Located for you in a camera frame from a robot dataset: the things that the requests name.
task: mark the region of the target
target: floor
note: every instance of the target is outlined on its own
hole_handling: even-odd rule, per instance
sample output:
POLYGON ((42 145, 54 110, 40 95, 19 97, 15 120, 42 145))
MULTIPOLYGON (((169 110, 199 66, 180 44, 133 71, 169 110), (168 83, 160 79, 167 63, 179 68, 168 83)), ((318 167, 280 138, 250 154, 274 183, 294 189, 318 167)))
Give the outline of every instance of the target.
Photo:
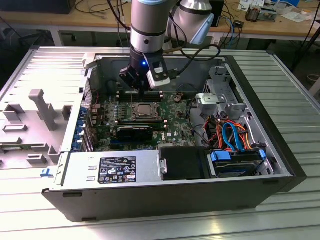
MULTIPOLYGON (((36 33, 35 30, 22 30, 18 29, 17 32, 21 36, 26 36, 36 33)), ((93 46, 92 37, 90 32, 74 32, 76 41, 73 41, 71 36, 63 36, 65 46, 93 46)), ((128 46, 126 35, 121 33, 122 45, 128 46)), ((30 38, 26 40, 28 44, 32 45, 37 39, 30 38)), ((266 50, 266 46, 270 42, 261 39, 252 39, 248 46, 248 39, 241 39, 239 44, 235 44, 231 49, 245 50, 247 47, 250 50, 266 50)), ((49 39, 39 40, 39 44, 42 46, 53 46, 53 42, 49 39)), ((96 33, 96 46, 97 47, 121 47, 121 42, 117 33, 96 33)), ((293 58, 300 47, 300 42, 282 41, 277 40, 269 45, 267 48, 275 54, 288 66, 292 65, 293 58)), ((19 36, 12 30, 7 33, 6 40, 0 42, 0 88, 6 83, 13 71, 16 69, 26 52, 28 51, 27 43, 19 43, 19 36)), ((301 83, 309 89, 312 86, 312 82, 307 80, 307 75, 320 75, 320 48, 313 46, 309 53, 303 58, 299 66, 297 67, 294 75, 301 81, 301 83)))

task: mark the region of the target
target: blue connector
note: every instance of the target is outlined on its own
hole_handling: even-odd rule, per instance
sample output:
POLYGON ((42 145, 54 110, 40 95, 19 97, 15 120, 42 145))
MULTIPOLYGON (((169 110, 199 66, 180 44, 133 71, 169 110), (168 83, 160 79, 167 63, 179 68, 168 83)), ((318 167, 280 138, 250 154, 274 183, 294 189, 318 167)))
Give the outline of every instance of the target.
POLYGON ((85 107, 83 107, 83 106, 80 107, 81 114, 86 114, 87 112, 88 112, 88 110, 85 107))
POLYGON ((74 136, 73 136, 73 141, 78 141, 78 140, 80 140, 81 139, 81 137, 78 135, 78 134, 75 134, 74 136))
POLYGON ((41 171, 40 177, 53 177, 53 175, 51 174, 51 169, 50 168, 44 168, 41 171))
POLYGON ((260 156, 261 156, 261 158, 262 158, 263 160, 266 160, 267 155, 266 155, 265 151, 263 151, 262 149, 260 149, 260 150, 259 150, 259 154, 260 154, 260 156))
POLYGON ((82 121, 82 120, 76 121, 76 126, 77 126, 77 127, 82 127, 84 124, 85 124, 85 123, 84 123, 84 121, 82 121))
POLYGON ((71 147, 73 150, 79 150, 80 149, 80 144, 78 142, 73 142, 71 144, 71 147))
POLYGON ((230 153, 228 151, 213 151, 211 154, 211 160, 214 161, 228 161, 231 160, 230 153))
POLYGON ((76 133, 76 134, 80 134, 80 133, 82 133, 82 131, 83 131, 83 130, 82 130, 81 127, 76 127, 76 128, 75 128, 75 133, 76 133))

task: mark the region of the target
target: metal latch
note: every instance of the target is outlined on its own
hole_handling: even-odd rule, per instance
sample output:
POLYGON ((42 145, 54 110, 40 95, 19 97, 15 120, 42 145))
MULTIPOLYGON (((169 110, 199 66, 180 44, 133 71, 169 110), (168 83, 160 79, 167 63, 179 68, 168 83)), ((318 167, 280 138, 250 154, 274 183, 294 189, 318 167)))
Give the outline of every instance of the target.
POLYGON ((165 158, 162 158, 162 159, 160 159, 159 163, 160 163, 160 172, 162 174, 168 173, 167 160, 165 158))

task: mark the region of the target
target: sticker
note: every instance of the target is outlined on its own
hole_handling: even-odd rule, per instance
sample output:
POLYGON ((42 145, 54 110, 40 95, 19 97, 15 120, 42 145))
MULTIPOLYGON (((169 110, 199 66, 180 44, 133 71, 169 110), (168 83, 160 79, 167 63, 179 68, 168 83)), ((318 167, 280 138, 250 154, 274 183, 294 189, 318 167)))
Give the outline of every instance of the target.
POLYGON ((100 184, 134 183, 137 181, 136 157, 103 157, 100 159, 100 184))

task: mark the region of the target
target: blue cable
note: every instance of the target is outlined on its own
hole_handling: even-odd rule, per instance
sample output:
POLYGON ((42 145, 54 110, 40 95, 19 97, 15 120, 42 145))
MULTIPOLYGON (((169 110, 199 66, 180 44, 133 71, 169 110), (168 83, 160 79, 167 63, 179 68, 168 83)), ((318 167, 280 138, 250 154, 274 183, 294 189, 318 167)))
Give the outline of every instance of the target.
POLYGON ((227 49, 229 49, 229 48, 231 47, 232 41, 234 40, 235 28, 234 28, 234 25, 232 24, 232 21, 231 21, 229 18, 227 18, 226 16, 223 17, 223 18, 229 21, 230 27, 231 27, 231 32, 232 32, 232 34, 231 34, 231 39, 230 39, 229 44, 228 44, 228 47, 227 47, 227 49))
POLYGON ((227 138, 227 126, 231 126, 231 128, 233 130, 236 148, 239 149, 241 152, 244 152, 245 149, 242 146, 241 141, 239 140, 238 131, 236 129, 236 126, 233 125, 231 122, 225 123, 223 125, 223 127, 222 127, 222 137, 223 137, 224 142, 232 149, 233 152, 236 151, 235 147, 228 141, 228 138, 227 138))

